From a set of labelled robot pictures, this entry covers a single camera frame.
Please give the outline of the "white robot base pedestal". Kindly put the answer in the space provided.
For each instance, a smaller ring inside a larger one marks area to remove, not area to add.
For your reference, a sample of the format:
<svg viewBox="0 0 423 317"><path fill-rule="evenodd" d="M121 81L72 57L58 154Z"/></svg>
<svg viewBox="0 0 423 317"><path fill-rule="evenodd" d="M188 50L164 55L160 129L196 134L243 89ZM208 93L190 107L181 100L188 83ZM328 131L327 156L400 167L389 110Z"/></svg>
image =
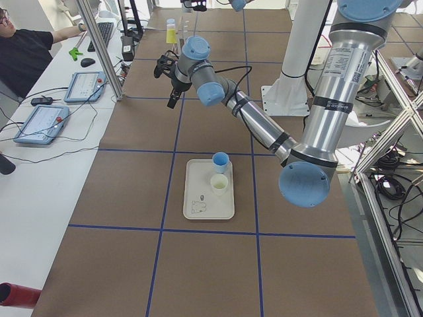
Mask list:
<svg viewBox="0 0 423 317"><path fill-rule="evenodd" d="M281 73L271 86L262 87L264 111L271 116L309 114L306 72L330 11L331 1L297 3Z"/></svg>

